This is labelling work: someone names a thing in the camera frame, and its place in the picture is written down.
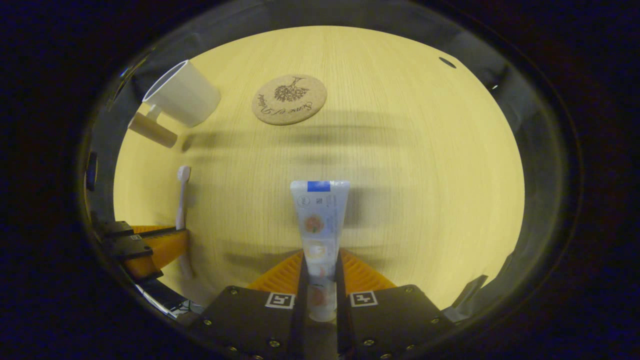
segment white toothbrush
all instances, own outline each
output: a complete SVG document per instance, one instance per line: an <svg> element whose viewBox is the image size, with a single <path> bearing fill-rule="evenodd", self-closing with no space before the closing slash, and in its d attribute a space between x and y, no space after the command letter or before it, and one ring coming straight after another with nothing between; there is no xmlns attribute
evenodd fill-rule
<svg viewBox="0 0 640 360"><path fill-rule="evenodd" d="M191 167L183 165L178 169L178 180L180 181L180 204L178 205L178 214L175 217L175 229L184 229L184 191L187 187L187 181L191 175ZM182 274L187 279L193 278L193 270L187 253L180 255L180 267Z"/></svg>

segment wooden tabletop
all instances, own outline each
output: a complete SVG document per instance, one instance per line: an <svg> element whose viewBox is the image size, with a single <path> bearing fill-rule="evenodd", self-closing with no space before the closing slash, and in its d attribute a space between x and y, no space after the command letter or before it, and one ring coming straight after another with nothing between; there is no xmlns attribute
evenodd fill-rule
<svg viewBox="0 0 640 360"><path fill-rule="evenodd" d="M441 309L476 277L492 280L513 251L524 210L516 142L457 59L387 33L312 26L236 40L192 62L220 90L218 108L191 129L162 114L179 135L171 149L128 131L114 183L117 220L173 225L176 173L192 167L196 277L172 263L160 278L177 292L208 305L299 250L293 180L351 181L341 245ZM265 124L252 97L286 74L320 79L326 104L298 124Z"/></svg>

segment blue label on toothpaste tube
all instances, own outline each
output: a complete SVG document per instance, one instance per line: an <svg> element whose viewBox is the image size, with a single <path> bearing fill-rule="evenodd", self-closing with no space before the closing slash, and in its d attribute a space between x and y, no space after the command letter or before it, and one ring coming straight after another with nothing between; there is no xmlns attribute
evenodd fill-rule
<svg viewBox="0 0 640 360"><path fill-rule="evenodd" d="M329 181L307 181L307 192L330 192Z"/></svg>

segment light beige tube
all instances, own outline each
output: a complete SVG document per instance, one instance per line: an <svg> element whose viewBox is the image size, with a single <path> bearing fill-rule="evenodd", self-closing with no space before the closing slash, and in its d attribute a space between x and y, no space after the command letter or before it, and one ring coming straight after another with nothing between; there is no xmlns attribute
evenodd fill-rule
<svg viewBox="0 0 640 360"><path fill-rule="evenodd" d="M172 147L178 139L178 135L172 133L166 128L160 126L157 122L137 112L129 123L129 129L137 132L145 138L148 138L149 140L153 140L160 145L169 148Z"/></svg>

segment toothpaste tube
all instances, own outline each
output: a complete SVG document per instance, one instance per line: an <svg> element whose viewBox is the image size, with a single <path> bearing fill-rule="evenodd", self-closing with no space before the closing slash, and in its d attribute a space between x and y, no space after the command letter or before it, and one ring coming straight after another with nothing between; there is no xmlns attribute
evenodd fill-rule
<svg viewBox="0 0 640 360"><path fill-rule="evenodd" d="M291 183L310 279L310 317L315 321L335 318L335 263L349 186L349 181Z"/></svg>

